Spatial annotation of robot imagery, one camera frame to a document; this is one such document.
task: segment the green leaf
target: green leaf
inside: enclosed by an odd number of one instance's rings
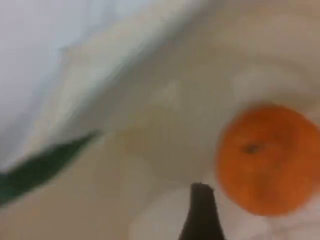
[[[51,180],[96,136],[94,132],[57,144],[30,157],[12,171],[0,174],[0,207]]]

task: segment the white fabric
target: white fabric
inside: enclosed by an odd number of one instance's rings
[[[114,71],[164,37],[195,5],[191,0],[2,1],[0,168],[50,143],[49,136],[57,135]]]

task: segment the white surface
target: white surface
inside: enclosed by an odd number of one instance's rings
[[[195,33],[198,36],[190,37],[189,44],[184,43],[181,49],[188,51],[188,54],[186,52],[183,54],[182,50],[178,51],[182,56],[177,59],[183,63],[179,65],[175,62],[174,67],[187,69],[185,75],[179,76],[183,79],[181,82],[185,83],[185,87],[188,84],[190,86],[185,98],[183,97],[185,89],[182,87],[179,89],[180,105],[182,108],[184,104],[187,105],[187,110],[176,111],[177,114],[185,115],[178,118],[180,125],[176,124],[175,127],[189,131],[189,128],[196,126],[196,133],[201,137],[197,138],[194,132],[191,133],[194,139],[188,145],[186,143],[188,141],[185,140],[188,134],[183,135],[179,132],[180,137],[176,138],[176,143],[183,142],[184,151],[187,153],[178,155],[182,160],[172,159],[181,164],[181,170],[179,167],[175,168],[177,179],[182,181],[184,174],[190,174],[189,180],[198,180],[199,172],[196,169],[199,169],[200,165],[207,166],[206,161],[209,157],[204,153],[205,147],[200,149],[198,141],[207,137],[206,130],[215,131],[219,125],[217,119],[210,114],[211,111],[216,115],[222,113],[221,109],[217,110],[216,102],[225,108],[230,107],[231,102],[231,106],[236,106],[236,109],[242,108],[247,103],[258,101],[281,103],[305,113],[315,123],[319,123],[320,52],[316,45],[320,35],[316,27],[319,19],[311,15],[314,12],[320,12],[320,5],[319,2],[311,0],[273,2],[258,5],[257,8],[241,10],[231,7],[223,12],[220,18],[209,18],[206,24],[199,27],[200,30]],[[190,58],[193,56],[196,59],[190,61],[191,65],[188,65],[189,55]],[[232,90],[219,85],[223,80],[224,84],[231,84]],[[206,89],[208,94],[211,93],[211,98],[204,96],[207,93]],[[194,118],[188,125],[186,122],[192,117]],[[209,140],[202,143],[210,145]],[[176,145],[169,143],[162,144],[167,151],[174,152],[177,148]],[[158,148],[154,147],[153,153],[157,154],[155,149]],[[147,155],[145,153],[147,150],[133,152],[140,157],[149,158],[150,162],[157,158],[151,154]],[[186,156],[194,152],[199,155],[193,159],[194,171],[192,171],[191,167],[187,167],[189,159]],[[167,161],[166,171],[170,173],[173,171],[170,160]],[[205,179],[205,182],[217,189],[218,213],[227,240],[315,240],[319,238],[320,197],[318,195],[314,196],[306,206],[288,216],[266,218],[253,216],[228,200],[214,184],[210,174]],[[176,240],[185,220],[185,215],[181,212],[184,211],[186,214],[188,211],[187,194],[180,194],[186,190],[186,187],[178,188],[173,192],[168,190],[146,206],[145,210],[132,221],[130,228],[132,239],[148,239],[151,237],[148,234],[153,234],[153,229],[156,229],[157,232],[163,233],[161,237]],[[180,203],[185,207],[184,210],[180,209]],[[172,213],[174,208],[178,209],[177,216]],[[167,231],[170,224],[177,226],[174,234]]]
[[[179,9],[183,10],[184,6],[188,9],[189,5],[188,0],[176,0],[170,4],[158,0],[159,3],[153,8],[156,12],[146,14],[149,10],[143,9],[156,1],[2,1],[2,167],[3,163],[12,164],[16,158],[25,155],[28,152],[26,148],[29,149],[29,144],[34,141],[34,135],[46,139],[46,133],[53,134],[59,129],[63,125],[61,121],[67,121],[75,114],[75,109],[92,98],[103,84],[108,83],[103,81],[116,66],[124,64],[126,58],[134,55],[133,51],[140,51],[143,48],[141,43],[152,42],[152,38],[158,39],[164,35],[166,26],[175,22],[169,23],[169,18],[178,19]],[[145,19],[135,17],[124,20],[140,11],[144,11],[142,16]],[[140,28],[141,24],[145,24],[143,29]],[[77,47],[93,33],[98,34]],[[50,112],[50,118],[46,119],[41,130],[40,111]],[[43,138],[38,148],[46,142]]]

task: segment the orange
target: orange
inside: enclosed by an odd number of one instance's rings
[[[285,106],[250,108],[223,132],[216,176],[226,195],[248,212],[288,214],[318,188],[320,131]]]

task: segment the dark object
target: dark object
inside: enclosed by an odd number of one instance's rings
[[[213,189],[193,183],[190,197],[189,213],[179,240],[225,240]]]
[[[72,142],[55,145],[30,157],[12,171],[0,174],[0,207],[51,180],[96,135],[94,132]]]
[[[262,146],[262,144],[252,143],[244,147],[244,152],[247,154],[255,154],[262,148]]]

